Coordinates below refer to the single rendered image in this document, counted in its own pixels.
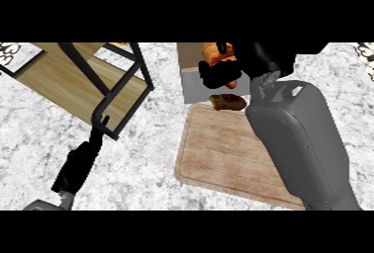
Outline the cardboard box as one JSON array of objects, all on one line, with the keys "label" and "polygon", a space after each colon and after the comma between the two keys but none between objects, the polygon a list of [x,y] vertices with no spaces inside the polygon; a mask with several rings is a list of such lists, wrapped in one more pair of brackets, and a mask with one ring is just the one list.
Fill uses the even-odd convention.
[{"label": "cardboard box", "polygon": [[201,55],[202,43],[201,42],[179,42],[179,64],[180,76],[183,85],[185,103],[193,104],[207,102],[211,95],[233,94],[244,96],[250,94],[250,78],[245,73],[236,80],[236,87],[229,89],[226,86],[217,89],[208,89],[202,85],[202,79],[198,73],[198,63],[202,61]]}]

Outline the orange croissant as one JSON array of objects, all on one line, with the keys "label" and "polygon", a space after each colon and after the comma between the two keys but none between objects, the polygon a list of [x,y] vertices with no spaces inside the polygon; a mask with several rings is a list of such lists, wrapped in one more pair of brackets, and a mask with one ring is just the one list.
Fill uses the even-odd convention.
[{"label": "orange croissant", "polygon": [[226,86],[236,87],[241,69],[229,42],[205,42],[201,48],[202,61],[198,63],[198,73],[208,89]]}]

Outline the dark brown bread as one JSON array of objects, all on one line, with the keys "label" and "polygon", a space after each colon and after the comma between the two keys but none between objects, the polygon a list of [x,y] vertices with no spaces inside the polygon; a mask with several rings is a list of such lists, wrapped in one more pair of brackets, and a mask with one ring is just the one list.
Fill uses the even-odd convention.
[{"label": "dark brown bread", "polygon": [[210,103],[216,111],[241,111],[247,107],[245,100],[233,94],[211,95]]}]

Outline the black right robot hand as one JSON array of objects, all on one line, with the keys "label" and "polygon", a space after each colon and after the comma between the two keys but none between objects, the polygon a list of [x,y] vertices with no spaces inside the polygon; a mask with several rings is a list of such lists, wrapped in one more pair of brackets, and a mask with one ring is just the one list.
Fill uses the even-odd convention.
[{"label": "black right robot hand", "polygon": [[294,72],[298,54],[319,54],[327,42],[230,42],[241,73],[254,79],[275,71]]}]

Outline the black-framed wooden tiered shelf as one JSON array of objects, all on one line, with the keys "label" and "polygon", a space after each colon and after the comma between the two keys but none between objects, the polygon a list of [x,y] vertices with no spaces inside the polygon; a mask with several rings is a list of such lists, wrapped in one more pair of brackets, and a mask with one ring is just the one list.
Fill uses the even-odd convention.
[{"label": "black-framed wooden tiered shelf", "polygon": [[154,90],[134,42],[0,42],[0,71],[111,138]]}]

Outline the wooden cutting board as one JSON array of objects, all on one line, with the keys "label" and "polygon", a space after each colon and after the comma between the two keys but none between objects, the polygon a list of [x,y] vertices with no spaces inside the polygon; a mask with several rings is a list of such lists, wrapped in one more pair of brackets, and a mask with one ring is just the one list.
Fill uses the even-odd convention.
[{"label": "wooden cutting board", "polygon": [[174,175],[186,184],[291,210],[304,208],[242,112],[189,106]]}]

